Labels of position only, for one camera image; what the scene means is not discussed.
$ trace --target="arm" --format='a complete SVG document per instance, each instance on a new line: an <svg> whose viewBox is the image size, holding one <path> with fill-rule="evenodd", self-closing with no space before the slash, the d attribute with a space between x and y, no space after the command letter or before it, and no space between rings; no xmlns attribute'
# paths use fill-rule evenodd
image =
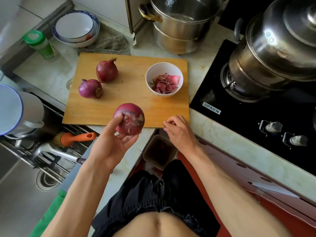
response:
<svg viewBox="0 0 316 237"><path fill-rule="evenodd" d="M89 158L80 168L64 202L42 237L85 237L109 180L111 171L138 135L115 136L123 116L112 119L91 148Z"/></svg>
<svg viewBox="0 0 316 237"><path fill-rule="evenodd" d="M291 236L275 216L208 158L182 116L170 117L164 126L171 142L194 167L231 236Z"/></svg>

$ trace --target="dish towel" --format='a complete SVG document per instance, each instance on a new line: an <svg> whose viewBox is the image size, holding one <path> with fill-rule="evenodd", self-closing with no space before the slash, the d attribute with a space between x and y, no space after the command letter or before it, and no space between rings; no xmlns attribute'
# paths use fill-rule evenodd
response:
<svg viewBox="0 0 316 237"><path fill-rule="evenodd" d="M66 191L59 191L57 197L53 200L51 206L48 208L41 220L37 223L29 237L40 237L42 235L48 224L59 210L59 207L63 203L66 194Z"/></svg>
<svg viewBox="0 0 316 237"><path fill-rule="evenodd" d="M128 42L123 35L97 40L90 46L79 48L79 52L131 55Z"/></svg>

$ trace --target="hand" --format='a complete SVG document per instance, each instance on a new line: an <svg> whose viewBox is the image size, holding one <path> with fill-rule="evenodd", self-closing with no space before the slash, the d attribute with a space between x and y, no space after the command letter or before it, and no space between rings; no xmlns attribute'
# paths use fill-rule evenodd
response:
<svg viewBox="0 0 316 237"><path fill-rule="evenodd" d="M172 116L163 124L170 141L185 157L194 154L198 141L183 116Z"/></svg>
<svg viewBox="0 0 316 237"><path fill-rule="evenodd" d="M100 136L94 142L89 158L86 162L95 162L104 166L109 172L123 159L126 151L137 141L138 135L115 136L117 125L123 120L123 115L113 118L103 129Z"/></svg>

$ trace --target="wooden cutting board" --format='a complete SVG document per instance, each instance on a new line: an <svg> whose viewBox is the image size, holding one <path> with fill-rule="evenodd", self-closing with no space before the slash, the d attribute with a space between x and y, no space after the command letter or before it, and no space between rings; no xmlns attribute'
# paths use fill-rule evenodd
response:
<svg viewBox="0 0 316 237"><path fill-rule="evenodd" d="M103 94L100 99L81 97L78 93L81 79L97 79L97 64L113 57L117 58L115 62L118 68L117 79L110 83L102 83ZM156 96L146 85L145 75L148 68L158 62L172 63L183 73L183 86L173 96ZM144 127L163 127L163 121L173 115L183 115L189 123L187 61L145 56L81 53L69 91L63 123L107 125L117 107L123 103L134 103L141 107L145 115Z"/></svg>

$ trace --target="onion skin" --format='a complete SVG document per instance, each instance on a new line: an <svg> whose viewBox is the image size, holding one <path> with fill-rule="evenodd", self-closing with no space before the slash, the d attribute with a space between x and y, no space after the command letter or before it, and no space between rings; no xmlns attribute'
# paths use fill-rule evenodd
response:
<svg viewBox="0 0 316 237"><path fill-rule="evenodd" d="M98 63L96 72L97 78L101 83L108 83L117 78L119 71L114 64L116 58L112 58L108 61L101 61Z"/></svg>
<svg viewBox="0 0 316 237"><path fill-rule="evenodd" d="M102 85L96 79L82 79L78 92L84 98L98 99L102 94Z"/></svg>
<svg viewBox="0 0 316 237"><path fill-rule="evenodd" d="M120 114L123 114L123 120L116 127L116 131L123 135L140 134L145 123L145 116L142 109L133 103L125 103L116 109L113 118Z"/></svg>

